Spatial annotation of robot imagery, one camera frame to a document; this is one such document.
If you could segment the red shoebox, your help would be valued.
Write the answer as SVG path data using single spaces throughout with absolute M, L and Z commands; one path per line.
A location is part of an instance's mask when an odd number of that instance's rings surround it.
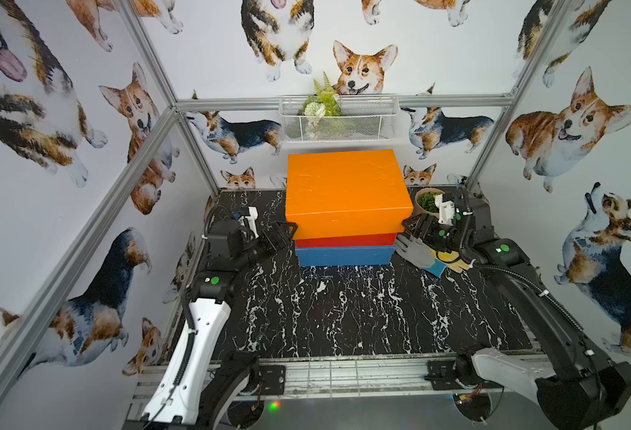
M 392 247 L 396 233 L 374 234 L 364 236 L 337 236 L 337 238 L 296 239 L 296 247 Z

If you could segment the blue shoebox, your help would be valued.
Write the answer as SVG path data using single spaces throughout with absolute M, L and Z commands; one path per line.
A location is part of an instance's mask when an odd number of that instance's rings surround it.
M 297 247 L 302 267 L 386 265 L 395 252 L 393 245 L 375 247 Z

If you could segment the orange shoebox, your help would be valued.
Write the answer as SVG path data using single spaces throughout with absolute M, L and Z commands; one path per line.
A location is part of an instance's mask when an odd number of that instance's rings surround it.
M 297 240 L 399 233 L 412 212 L 392 150 L 289 157 L 285 219 Z

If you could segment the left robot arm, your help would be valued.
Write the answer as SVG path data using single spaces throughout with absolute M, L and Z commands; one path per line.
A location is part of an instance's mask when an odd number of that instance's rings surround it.
M 141 417 L 124 428 L 215 429 L 240 394 L 263 388 L 255 353 L 231 352 L 213 376 L 207 374 L 237 282 L 288 248 L 298 231 L 297 224 L 280 220 L 258 229 L 257 218 L 255 207 L 230 211 L 217 204 L 208 211 L 190 276 L 179 290 L 182 333 Z

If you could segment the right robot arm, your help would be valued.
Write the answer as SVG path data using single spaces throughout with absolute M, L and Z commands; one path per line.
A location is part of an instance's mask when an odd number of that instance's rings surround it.
M 458 353 L 453 369 L 428 377 L 468 388 L 496 383 L 539 405 L 558 429 L 589 429 L 618 415 L 631 397 L 631 364 L 600 349 L 549 293 L 521 247 L 496 236 L 488 204 L 463 187 L 448 196 L 449 217 L 413 215 L 403 222 L 401 239 L 439 254 L 457 253 L 515 307 L 548 359 L 529 364 L 473 346 Z

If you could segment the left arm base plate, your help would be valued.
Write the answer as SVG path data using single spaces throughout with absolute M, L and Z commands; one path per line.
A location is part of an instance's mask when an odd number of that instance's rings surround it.
M 284 365 L 259 365 L 251 371 L 247 389 L 254 396 L 283 395 L 286 382 Z

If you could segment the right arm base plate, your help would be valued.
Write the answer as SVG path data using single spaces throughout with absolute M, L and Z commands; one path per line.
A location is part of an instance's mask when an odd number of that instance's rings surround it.
M 461 379 L 454 360 L 429 360 L 424 380 L 431 383 L 435 391 L 474 390 L 477 383 Z

